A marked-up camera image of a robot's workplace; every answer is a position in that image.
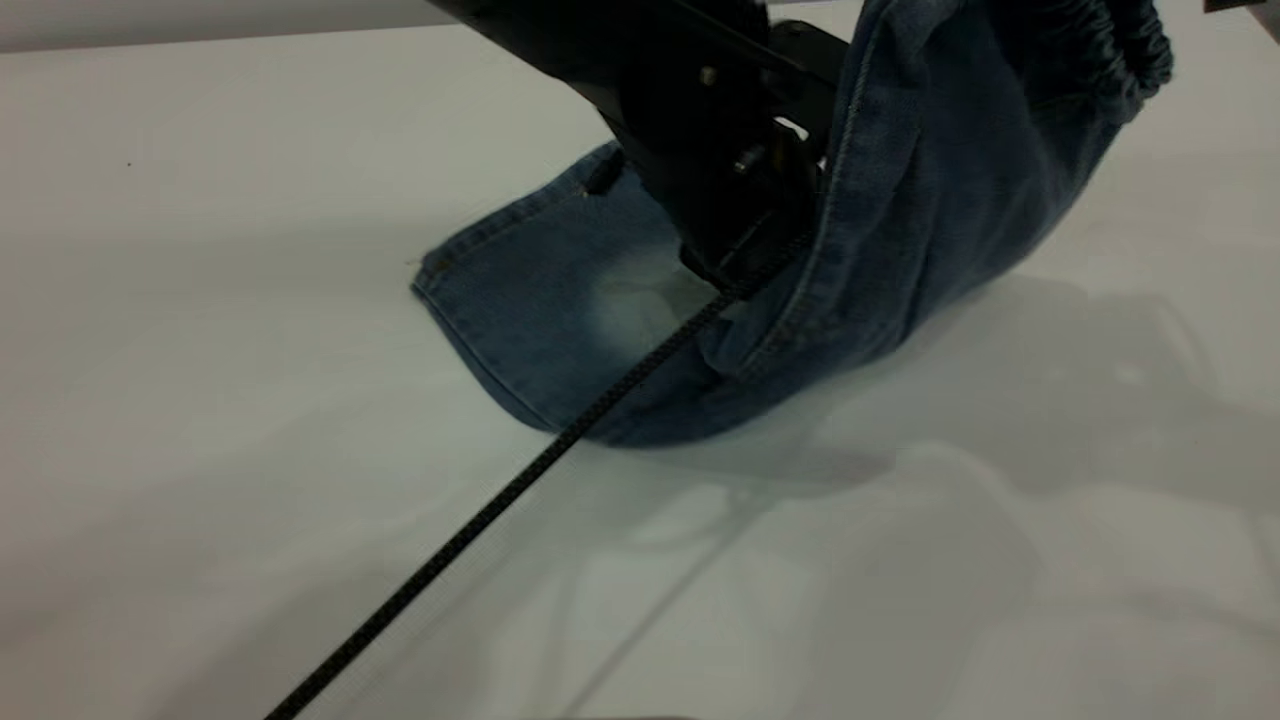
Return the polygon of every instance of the jeans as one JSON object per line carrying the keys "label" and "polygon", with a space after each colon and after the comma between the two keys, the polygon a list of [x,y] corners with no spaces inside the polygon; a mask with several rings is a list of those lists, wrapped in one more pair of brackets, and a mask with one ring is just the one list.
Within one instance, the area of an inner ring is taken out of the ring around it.
{"label": "jeans", "polygon": [[[696,441],[893,351],[1037,247],[1171,67],[1151,0],[868,0],[813,246],[589,437]],[[451,237],[413,281],[489,395],[549,432],[714,296],[632,172],[582,192],[614,149]]]}

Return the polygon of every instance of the white table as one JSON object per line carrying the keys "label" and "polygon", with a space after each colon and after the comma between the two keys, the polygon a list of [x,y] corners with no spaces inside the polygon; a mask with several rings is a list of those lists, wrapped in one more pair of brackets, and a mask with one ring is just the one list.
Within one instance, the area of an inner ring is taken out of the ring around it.
{"label": "white table", "polygon": [[[1280,47],[1166,5],[1178,79],[1015,275],[728,437],[576,450],[319,714],[1275,717]],[[0,56],[0,716],[308,671],[547,439],[413,260],[604,137],[461,27]]]}

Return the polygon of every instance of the black cable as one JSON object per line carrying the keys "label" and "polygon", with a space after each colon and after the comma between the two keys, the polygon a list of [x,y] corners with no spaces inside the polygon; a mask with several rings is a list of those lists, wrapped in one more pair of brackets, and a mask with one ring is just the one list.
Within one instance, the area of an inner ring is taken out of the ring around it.
{"label": "black cable", "polygon": [[434,555],[417,569],[416,573],[410,575],[407,580],[394,592],[385,602],[383,602],[372,615],[369,616],[356,632],[351,634],[337,650],[334,650],[329,657],[324,660],[315,670],[311,671],[298,687],[293,688],[275,710],[271,710],[266,715],[266,720],[293,720],[296,719],[306,707],[320,696],[337,678],[347,669],[348,665],[355,662],[361,652],[365,651],[370,644],[378,639],[378,635],[383,633],[390,624],[398,618],[404,610],[407,610],[419,594],[428,588],[436,578],[440,577],[444,570],[453,564],[458,556],[470,546],[481,533],[485,532],[489,525],[492,525],[503,512],[507,511],[520,496],[525,493],[532,484],[543,477],[557,460],[561,459],[571,447],[573,447],[577,441],[582,439],[582,436],[591,429],[609,410],[613,409],[627,393],[635,389],[641,382],[645,380],[659,365],[671,359],[680,347],[689,342],[699,331],[705,328],[719,316],[730,305],[737,302],[740,299],[750,297],[755,295],[758,290],[764,287],[767,282],[773,279],[801,250],[809,245],[809,236],[804,234],[796,237],[786,246],[783,246],[778,255],[772,263],[759,268],[756,272],[751,273],[744,278],[737,284],[730,287],[716,300],[712,300],[705,307],[698,311],[696,315],[690,318],[684,325],[680,327],[671,337],[663,341],[657,348],[654,348],[649,355],[646,355],[639,364],[636,364],[622,379],[613,383],[613,387],[604,391],[590,407],[586,409],[576,420],[573,420],[564,430],[539,455],[529,464],[513,480],[507,483],[507,487],[502,488],[474,518],[467,520],[466,525],[462,525],[457,533],[453,534]]}

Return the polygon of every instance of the faded denim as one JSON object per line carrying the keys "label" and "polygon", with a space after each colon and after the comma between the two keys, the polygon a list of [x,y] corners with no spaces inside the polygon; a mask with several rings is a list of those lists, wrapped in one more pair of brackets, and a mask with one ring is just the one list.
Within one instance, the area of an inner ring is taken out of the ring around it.
{"label": "faded denim", "polygon": [[[704,438],[899,347],[1025,258],[1169,81],[1149,0],[868,0],[841,77],[814,246],[589,436]],[[415,292],[521,421],[567,425],[714,296],[663,210],[595,150],[426,255]]]}

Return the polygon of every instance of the blue denim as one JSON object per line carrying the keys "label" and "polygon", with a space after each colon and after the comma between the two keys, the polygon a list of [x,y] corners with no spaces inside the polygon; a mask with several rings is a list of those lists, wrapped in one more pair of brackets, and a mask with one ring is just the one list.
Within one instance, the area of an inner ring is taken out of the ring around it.
{"label": "blue denim", "polygon": [[[813,247],[591,439],[704,438],[891,352],[1036,249],[1172,58],[1149,0],[868,0],[845,63]],[[714,296],[634,173],[582,192],[613,150],[457,233],[413,282],[494,400],[549,432]]]}

